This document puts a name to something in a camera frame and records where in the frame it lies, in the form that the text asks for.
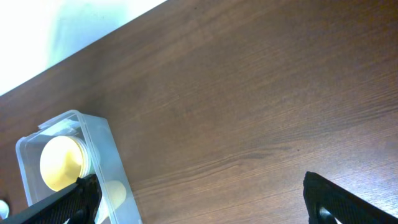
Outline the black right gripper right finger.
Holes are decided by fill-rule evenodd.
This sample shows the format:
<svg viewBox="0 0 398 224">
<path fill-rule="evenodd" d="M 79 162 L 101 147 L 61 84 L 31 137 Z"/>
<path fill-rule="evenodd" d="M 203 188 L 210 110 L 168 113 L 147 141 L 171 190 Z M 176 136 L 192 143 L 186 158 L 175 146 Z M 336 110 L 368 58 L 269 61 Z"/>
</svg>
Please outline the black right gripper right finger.
<svg viewBox="0 0 398 224">
<path fill-rule="evenodd" d="M 397 223 L 397 218 L 314 172 L 303 181 L 309 223 Z"/>
</svg>

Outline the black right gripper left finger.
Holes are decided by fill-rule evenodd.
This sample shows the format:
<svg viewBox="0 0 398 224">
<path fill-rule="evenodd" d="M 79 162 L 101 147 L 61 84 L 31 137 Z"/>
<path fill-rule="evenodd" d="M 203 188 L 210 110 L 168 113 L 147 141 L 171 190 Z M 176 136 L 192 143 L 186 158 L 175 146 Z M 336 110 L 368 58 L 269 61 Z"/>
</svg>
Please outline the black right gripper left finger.
<svg viewBox="0 0 398 224">
<path fill-rule="evenodd" d="M 33 204 L 2 224 L 71 223 L 94 224 L 102 198 L 95 174 L 77 178 L 76 182 Z"/>
</svg>

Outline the green plastic bowl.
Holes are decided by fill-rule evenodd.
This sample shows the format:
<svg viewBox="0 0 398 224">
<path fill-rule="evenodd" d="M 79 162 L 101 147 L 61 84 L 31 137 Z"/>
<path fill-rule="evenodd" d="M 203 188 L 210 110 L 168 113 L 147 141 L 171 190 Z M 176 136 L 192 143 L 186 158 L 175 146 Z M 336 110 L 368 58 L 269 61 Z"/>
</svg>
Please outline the green plastic bowl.
<svg viewBox="0 0 398 224">
<path fill-rule="evenodd" d="M 73 139 L 79 146 L 81 153 L 82 153 L 83 162 L 81 165 L 80 178 L 86 177 L 89 174 L 94 174 L 95 170 L 93 167 L 93 163 L 91 160 L 88 146 L 85 144 L 85 142 L 82 139 L 80 139 L 78 137 L 73 137 Z"/>
</svg>

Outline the yellow plastic cup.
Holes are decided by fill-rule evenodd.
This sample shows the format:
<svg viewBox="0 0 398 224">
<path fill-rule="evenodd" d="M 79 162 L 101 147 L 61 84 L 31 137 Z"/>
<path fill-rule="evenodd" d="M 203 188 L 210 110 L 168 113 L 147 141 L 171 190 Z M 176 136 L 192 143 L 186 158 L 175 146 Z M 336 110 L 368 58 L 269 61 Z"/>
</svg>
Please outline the yellow plastic cup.
<svg viewBox="0 0 398 224">
<path fill-rule="evenodd" d="M 105 183 L 106 190 L 108 191 L 108 200 L 104 197 L 101 198 L 95 222 L 103 223 L 108 217 L 110 212 L 114 212 L 126 199 L 126 188 L 117 180 L 112 180 Z"/>
</svg>

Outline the white plastic spoon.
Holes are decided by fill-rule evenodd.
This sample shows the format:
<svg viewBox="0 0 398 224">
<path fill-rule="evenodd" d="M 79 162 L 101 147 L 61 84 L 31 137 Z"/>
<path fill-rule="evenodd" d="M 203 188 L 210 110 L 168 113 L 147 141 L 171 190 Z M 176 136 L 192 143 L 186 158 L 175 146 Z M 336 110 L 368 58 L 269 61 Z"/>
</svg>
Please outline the white plastic spoon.
<svg viewBox="0 0 398 224">
<path fill-rule="evenodd" d="M 0 216 L 1 216 L 1 219 L 5 220 L 9 216 L 9 212 L 10 212 L 10 209 L 9 209 L 8 204 L 5 201 L 0 200 Z"/>
</svg>

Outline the yellow plastic bowl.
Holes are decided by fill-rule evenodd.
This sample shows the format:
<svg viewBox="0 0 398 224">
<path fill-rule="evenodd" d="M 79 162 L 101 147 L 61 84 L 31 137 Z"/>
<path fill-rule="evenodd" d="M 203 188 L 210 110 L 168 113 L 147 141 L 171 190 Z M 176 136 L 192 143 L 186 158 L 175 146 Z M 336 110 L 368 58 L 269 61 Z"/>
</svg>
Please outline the yellow plastic bowl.
<svg viewBox="0 0 398 224">
<path fill-rule="evenodd" d="M 69 136 L 56 136 L 43 148 L 39 169 L 46 186 L 58 192 L 83 175 L 83 152 Z"/>
</svg>

